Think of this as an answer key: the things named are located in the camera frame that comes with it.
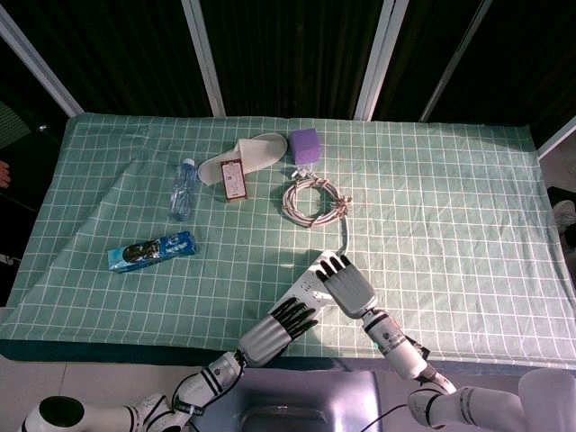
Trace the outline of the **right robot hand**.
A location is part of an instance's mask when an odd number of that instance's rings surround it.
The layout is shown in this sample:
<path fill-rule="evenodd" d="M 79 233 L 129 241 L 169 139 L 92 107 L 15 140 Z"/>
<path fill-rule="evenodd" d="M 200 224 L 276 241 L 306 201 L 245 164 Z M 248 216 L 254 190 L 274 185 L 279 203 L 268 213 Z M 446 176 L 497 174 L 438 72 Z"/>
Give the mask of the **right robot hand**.
<path fill-rule="evenodd" d="M 345 255 L 320 260 L 319 265 L 316 276 L 350 319 L 359 320 L 375 307 L 374 288 Z"/>

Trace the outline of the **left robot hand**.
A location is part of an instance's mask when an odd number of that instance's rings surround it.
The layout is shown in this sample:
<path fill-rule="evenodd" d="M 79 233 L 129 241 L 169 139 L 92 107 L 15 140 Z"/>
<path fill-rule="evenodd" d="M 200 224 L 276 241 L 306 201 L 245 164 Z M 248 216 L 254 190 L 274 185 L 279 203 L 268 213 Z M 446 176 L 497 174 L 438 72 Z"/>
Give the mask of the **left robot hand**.
<path fill-rule="evenodd" d="M 277 305 L 239 341 L 243 365 L 260 367 L 318 324 L 317 311 L 291 297 Z"/>

